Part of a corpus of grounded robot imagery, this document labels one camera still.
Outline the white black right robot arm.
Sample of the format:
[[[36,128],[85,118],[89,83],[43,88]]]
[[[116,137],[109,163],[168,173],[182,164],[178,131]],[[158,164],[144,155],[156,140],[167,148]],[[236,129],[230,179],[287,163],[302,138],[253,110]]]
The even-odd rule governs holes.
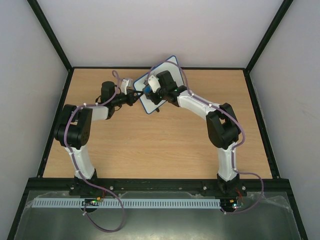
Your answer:
[[[206,121],[208,138],[217,148],[217,178],[220,180],[218,191],[224,196],[233,193],[236,189],[234,181],[239,177],[235,154],[241,129],[232,106],[228,103],[211,103],[192,92],[187,84],[178,85],[168,70],[156,75],[147,74],[144,84],[143,93],[153,104],[167,101]]]

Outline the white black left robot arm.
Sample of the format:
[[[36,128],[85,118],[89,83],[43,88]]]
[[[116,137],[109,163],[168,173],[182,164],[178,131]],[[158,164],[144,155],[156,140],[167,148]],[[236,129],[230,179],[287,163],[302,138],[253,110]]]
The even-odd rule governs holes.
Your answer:
[[[142,91],[129,88],[128,79],[123,79],[120,86],[105,81],[94,104],[64,105],[54,129],[54,138],[68,152],[76,178],[90,180],[96,174],[87,147],[92,122],[110,119],[116,108],[132,106],[142,95]]]

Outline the blue framed whiteboard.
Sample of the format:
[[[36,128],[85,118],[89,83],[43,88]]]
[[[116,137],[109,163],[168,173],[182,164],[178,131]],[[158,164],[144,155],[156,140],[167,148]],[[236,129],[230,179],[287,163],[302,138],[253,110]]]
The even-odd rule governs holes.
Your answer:
[[[163,71],[170,72],[173,80],[177,83],[178,87],[184,85],[184,80],[180,72],[180,69],[172,63],[163,62],[161,64],[157,64],[152,69],[150,74],[156,76],[156,74],[159,74]],[[144,73],[142,76],[140,76],[133,82],[133,87],[136,91],[142,91],[143,88],[146,86],[145,81],[147,80],[148,72],[149,70],[147,70],[146,73]],[[151,100],[147,99],[145,95],[143,95],[140,98],[140,102],[147,114],[153,113],[157,108],[161,107],[163,104],[166,103],[165,100],[162,100],[159,104],[154,104]]]

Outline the blue whiteboard eraser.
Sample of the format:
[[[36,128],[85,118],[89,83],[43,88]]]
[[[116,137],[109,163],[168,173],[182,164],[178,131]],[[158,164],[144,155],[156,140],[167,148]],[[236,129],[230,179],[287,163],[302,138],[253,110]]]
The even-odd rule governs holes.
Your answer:
[[[151,98],[151,95],[153,94],[153,90],[149,85],[145,86],[142,91],[147,99]]]

